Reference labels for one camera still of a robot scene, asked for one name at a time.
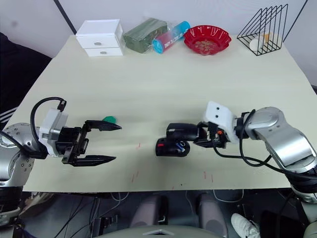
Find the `green object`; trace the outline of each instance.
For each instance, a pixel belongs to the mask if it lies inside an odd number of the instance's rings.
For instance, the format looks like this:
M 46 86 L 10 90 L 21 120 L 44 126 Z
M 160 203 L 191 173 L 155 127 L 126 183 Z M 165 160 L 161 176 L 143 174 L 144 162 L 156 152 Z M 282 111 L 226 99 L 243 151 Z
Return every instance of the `green object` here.
M 109 116 L 109 117 L 105 117 L 105 118 L 103 119 L 103 121 L 107 121 L 107 122 L 111 122 L 111 123 L 114 123 L 114 124 L 115 124 L 115 122 L 116 122 L 117 120 L 116 120 L 115 117 Z
M 165 21 L 150 18 L 140 25 L 134 27 L 123 34 L 126 47 L 144 53 L 152 44 L 152 40 L 167 32 L 167 23 Z

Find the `red plate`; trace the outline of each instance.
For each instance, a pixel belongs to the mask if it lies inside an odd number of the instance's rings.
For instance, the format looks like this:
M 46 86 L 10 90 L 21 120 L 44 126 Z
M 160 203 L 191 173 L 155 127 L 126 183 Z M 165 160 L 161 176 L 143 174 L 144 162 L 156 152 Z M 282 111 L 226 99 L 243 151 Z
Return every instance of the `red plate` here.
M 206 55 L 214 55 L 229 46 L 231 38 L 228 32 L 216 26 L 195 26 L 184 34 L 184 43 L 193 51 Z

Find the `white sneaker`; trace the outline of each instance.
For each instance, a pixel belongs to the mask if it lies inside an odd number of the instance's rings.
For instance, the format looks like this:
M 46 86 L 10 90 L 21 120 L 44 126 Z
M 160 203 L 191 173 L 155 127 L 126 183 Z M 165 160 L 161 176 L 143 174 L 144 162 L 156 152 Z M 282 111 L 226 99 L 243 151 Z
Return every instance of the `white sneaker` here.
M 243 216 L 234 213 L 231 216 L 231 224 L 241 238 L 260 238 L 260 229 Z

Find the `table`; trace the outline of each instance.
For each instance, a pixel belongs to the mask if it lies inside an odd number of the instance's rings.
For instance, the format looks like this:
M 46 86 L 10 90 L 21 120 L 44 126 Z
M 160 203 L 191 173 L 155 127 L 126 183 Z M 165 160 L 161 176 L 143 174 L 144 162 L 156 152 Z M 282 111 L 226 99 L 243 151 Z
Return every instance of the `table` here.
M 40 99 L 67 101 L 67 126 L 115 116 L 122 130 L 88 134 L 86 155 L 117 158 L 96 167 L 75 168 L 48 156 L 36 160 L 25 191 L 114 192 L 186 189 L 289 187 L 284 175 L 252 168 L 239 159 L 218 157 L 192 145 L 184 158 L 156 157 L 155 143 L 170 122 L 198 123 L 213 100 L 240 115 L 265 106 L 280 108 L 293 127 L 317 148 L 317 96 L 285 47 L 254 56 L 232 37 L 230 46 L 203 57 L 179 42 L 162 55 L 127 50 L 122 57 L 90 58 L 71 36 L 33 85 L 9 121 L 29 122 Z M 50 107 L 36 114 L 40 125 Z M 245 155 L 264 159 L 261 141 L 245 140 Z M 238 154 L 227 144 L 226 154 Z

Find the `metal file holder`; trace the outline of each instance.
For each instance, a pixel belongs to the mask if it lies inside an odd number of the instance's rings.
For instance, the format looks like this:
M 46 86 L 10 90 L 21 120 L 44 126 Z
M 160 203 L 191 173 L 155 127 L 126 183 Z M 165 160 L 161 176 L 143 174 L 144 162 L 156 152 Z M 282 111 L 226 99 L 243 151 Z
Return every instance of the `metal file holder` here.
M 256 56 L 280 50 L 284 40 L 287 9 L 288 4 L 261 8 L 239 33 L 237 39 Z M 258 47 L 252 51 L 249 45 L 255 38 L 259 39 Z

